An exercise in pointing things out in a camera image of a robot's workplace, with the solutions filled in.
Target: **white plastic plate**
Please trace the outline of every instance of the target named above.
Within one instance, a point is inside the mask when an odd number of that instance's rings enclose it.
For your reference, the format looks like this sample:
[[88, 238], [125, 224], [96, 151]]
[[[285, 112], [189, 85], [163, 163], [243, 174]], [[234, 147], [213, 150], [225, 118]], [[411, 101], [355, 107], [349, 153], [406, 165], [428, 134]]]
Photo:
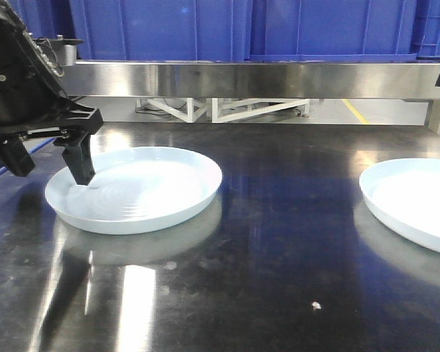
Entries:
[[360, 176], [367, 207], [403, 237], [440, 252], [440, 160], [395, 159]]
[[96, 176], [75, 183], [57, 172], [45, 198], [57, 215], [90, 232], [127, 235], [174, 226], [204, 210], [221, 183], [208, 157], [171, 147], [139, 147], [93, 157]]

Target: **small white debris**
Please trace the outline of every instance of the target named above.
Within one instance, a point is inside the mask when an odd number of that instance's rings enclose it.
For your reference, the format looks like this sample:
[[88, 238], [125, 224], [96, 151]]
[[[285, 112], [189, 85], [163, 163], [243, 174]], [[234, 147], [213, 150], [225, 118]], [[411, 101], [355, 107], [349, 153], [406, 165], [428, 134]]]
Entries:
[[163, 269], [166, 270], [175, 270], [177, 267], [176, 262], [166, 262], [165, 266], [163, 267]]
[[313, 310], [319, 310], [321, 309], [321, 305], [318, 302], [311, 303], [311, 307], [313, 307]]

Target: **yellow floor line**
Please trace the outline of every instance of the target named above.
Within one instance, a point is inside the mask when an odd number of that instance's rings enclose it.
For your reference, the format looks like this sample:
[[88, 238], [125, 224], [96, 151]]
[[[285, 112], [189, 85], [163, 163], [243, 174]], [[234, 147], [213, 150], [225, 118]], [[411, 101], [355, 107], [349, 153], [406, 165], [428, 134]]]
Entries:
[[363, 123], [364, 125], [369, 125], [369, 124], [370, 124], [370, 123], [368, 122], [368, 120], [364, 117], [364, 115], [360, 114], [360, 111], [357, 110], [357, 109], [355, 108], [355, 106], [353, 106], [353, 105], [351, 104], [351, 102], [350, 102], [349, 100], [347, 100], [347, 99], [341, 99], [341, 100], [342, 100], [342, 102], [345, 104], [345, 106], [347, 106], [347, 109], [351, 110], [351, 111], [352, 111], [352, 114], [354, 114], [355, 117], [356, 117], [357, 119], [359, 119], [359, 121], [360, 121], [361, 123]]

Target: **metal support leg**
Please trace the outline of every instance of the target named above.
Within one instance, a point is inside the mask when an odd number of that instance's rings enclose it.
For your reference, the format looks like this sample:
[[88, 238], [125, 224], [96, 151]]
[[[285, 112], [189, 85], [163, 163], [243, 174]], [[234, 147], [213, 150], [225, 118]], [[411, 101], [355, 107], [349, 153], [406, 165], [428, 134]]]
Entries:
[[429, 127], [433, 132], [439, 132], [440, 100], [429, 100], [424, 125]]

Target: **plate rim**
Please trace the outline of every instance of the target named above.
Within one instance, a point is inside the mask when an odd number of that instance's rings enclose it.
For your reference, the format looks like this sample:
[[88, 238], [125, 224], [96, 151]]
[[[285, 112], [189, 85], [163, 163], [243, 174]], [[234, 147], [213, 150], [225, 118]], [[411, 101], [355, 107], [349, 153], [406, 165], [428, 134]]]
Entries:
[[[189, 149], [185, 149], [185, 148], [178, 148], [178, 147], [157, 147], [157, 146], [129, 147], [129, 148], [124, 148], [124, 149], [120, 149], [120, 150], [112, 150], [112, 151], [109, 151], [109, 152], [98, 153], [98, 154], [93, 155], [92, 157], [93, 157], [93, 160], [95, 160], [95, 158], [98, 158], [98, 157], [104, 157], [104, 156], [108, 156], [108, 155], [111, 155], [111, 154], [117, 154], [117, 153], [125, 152], [125, 151], [128, 151], [128, 150], [148, 150], [148, 149], [177, 150], [177, 151], [183, 151], [183, 153], [195, 154], [198, 157], [204, 158], [208, 162], [212, 163], [214, 168], [217, 169], [218, 173], [216, 173], [216, 174], [218, 175], [218, 180], [217, 180], [218, 182], [216, 182], [215, 191], [212, 194], [209, 194], [206, 197], [203, 197], [200, 201], [198, 201], [195, 204], [193, 204], [189, 209], [194, 208], [194, 207], [198, 206], [199, 204], [205, 202], [206, 200], [208, 200], [212, 196], [215, 196], [215, 193], [218, 191], [218, 189], [219, 189], [219, 187], [221, 185], [221, 182], [223, 181], [223, 172], [222, 172], [220, 166], [212, 158], [209, 158], [208, 156], [203, 155], [203, 154], [198, 153], [198, 152], [193, 151], [193, 150], [189, 150]], [[48, 186], [51, 183], [51, 181], [54, 180], [54, 178], [58, 177], [59, 175], [62, 176], [62, 174], [66, 173], [66, 172], [70, 172], [68, 166], [63, 167], [58, 172], [56, 172], [49, 179], [49, 181], [46, 183], [45, 189], [44, 189], [44, 197], [45, 197], [46, 202], [49, 204], [49, 206], [58, 215], [62, 214], [64, 216], [68, 217], [68, 218], [72, 218], [72, 219], [75, 219], [77, 221], [97, 222], [99, 224], [105, 224], [105, 223], [107, 223], [107, 224], [122, 224], [122, 223], [126, 223], [126, 222], [127, 223], [132, 223], [132, 222], [138, 222], [138, 221], [152, 221], [152, 220], [156, 220], [156, 219], [162, 219], [164, 217], [173, 216], [173, 215], [175, 215], [177, 213], [182, 213], [183, 211], [186, 211], [186, 209], [183, 209], [183, 210], [180, 210], [180, 211], [177, 211], [177, 212], [174, 212], [174, 213], [167, 213], [167, 214], [164, 214], [164, 215], [158, 216], [158, 217], [150, 217], [150, 218], [145, 218], [145, 219], [142, 219], [142, 218], [132, 218], [132, 219], [123, 219], [123, 220], [100, 220], [100, 219], [88, 219], [88, 218], [82, 218], [82, 217], [74, 216], [74, 215], [71, 215], [71, 214], [66, 213], [64, 211], [57, 210], [56, 207], [54, 207], [51, 204], [51, 201], [49, 200], [49, 197], [48, 197]]]

